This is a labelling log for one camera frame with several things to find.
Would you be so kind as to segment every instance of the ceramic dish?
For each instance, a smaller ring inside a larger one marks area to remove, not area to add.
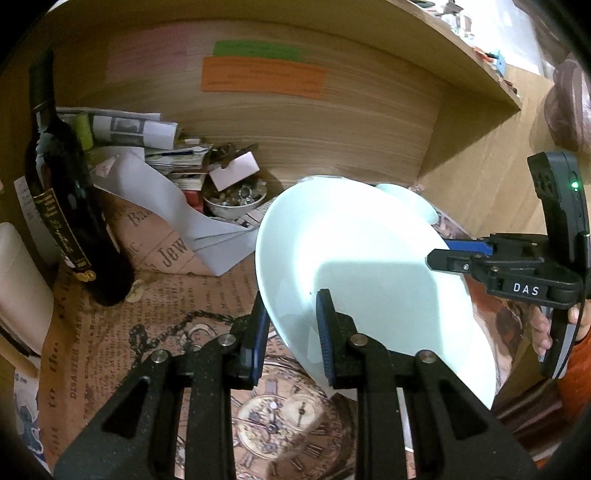
[[[320,178],[276,198],[256,240],[259,289],[277,332],[328,394],[315,312],[320,288],[330,289],[358,331],[393,351],[434,351],[492,405],[492,351],[463,276],[428,268],[434,248],[447,247],[425,220],[367,184]]]

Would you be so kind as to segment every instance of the bottle label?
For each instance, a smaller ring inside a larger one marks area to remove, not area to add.
[[[43,223],[45,223],[51,236],[60,246],[64,257],[67,258],[66,264],[74,271],[76,278],[84,282],[96,279],[96,274],[92,271],[90,262],[80,248],[70,225],[68,225],[60,204],[57,203],[53,189],[33,197],[33,202],[35,202],[35,206],[41,214]]]

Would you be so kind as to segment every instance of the small bowl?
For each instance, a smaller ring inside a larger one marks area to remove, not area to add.
[[[255,208],[257,208],[259,205],[261,205],[265,201],[265,198],[266,198],[266,195],[263,195],[256,202],[249,203],[248,205],[238,205],[236,207],[219,205],[217,203],[210,202],[207,199],[204,199],[204,200],[205,200],[205,204],[207,205],[207,208],[209,208],[209,210],[216,217],[224,218],[226,220],[236,220],[237,218],[240,218],[245,213],[248,213],[251,210],[254,210]]]

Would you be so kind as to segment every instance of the clock print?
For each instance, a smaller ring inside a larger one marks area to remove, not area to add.
[[[353,453],[347,400],[324,392],[290,358],[267,356],[252,391],[232,391],[238,478],[317,480]]]

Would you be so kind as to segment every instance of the human hand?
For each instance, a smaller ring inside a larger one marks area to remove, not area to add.
[[[579,319],[579,305],[576,304],[569,310],[569,322],[576,324]],[[532,343],[535,352],[538,355],[544,355],[546,350],[552,346],[550,338],[550,321],[542,314],[539,308],[534,309],[534,314],[530,320],[532,331]],[[591,300],[586,300],[581,326],[577,333],[576,341],[580,342],[589,333],[591,328]]]

